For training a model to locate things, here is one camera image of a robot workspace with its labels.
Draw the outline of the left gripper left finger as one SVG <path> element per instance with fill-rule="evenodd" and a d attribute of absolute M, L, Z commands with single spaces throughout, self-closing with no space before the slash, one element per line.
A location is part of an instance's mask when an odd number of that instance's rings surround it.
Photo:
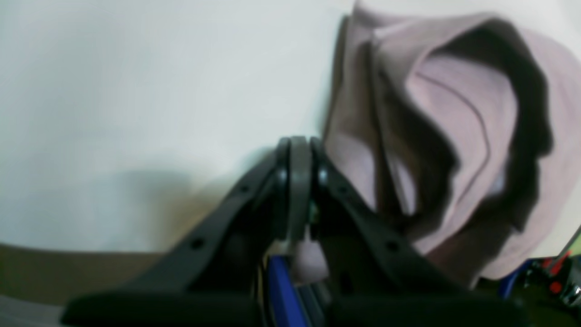
<path fill-rule="evenodd" d="M 293 239 L 292 149 L 276 149 L 235 184 L 220 205 L 145 273 L 105 292 L 72 300 L 69 327 L 261 327 L 251 295 L 270 244 Z"/>

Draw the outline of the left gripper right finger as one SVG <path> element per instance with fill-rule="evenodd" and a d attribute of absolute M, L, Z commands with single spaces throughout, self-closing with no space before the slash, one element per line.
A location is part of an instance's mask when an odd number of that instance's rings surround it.
<path fill-rule="evenodd" d="M 310 139 L 312 236 L 329 270 L 328 327 L 525 327 L 512 302 L 478 294 L 445 277 L 367 207 Z"/>

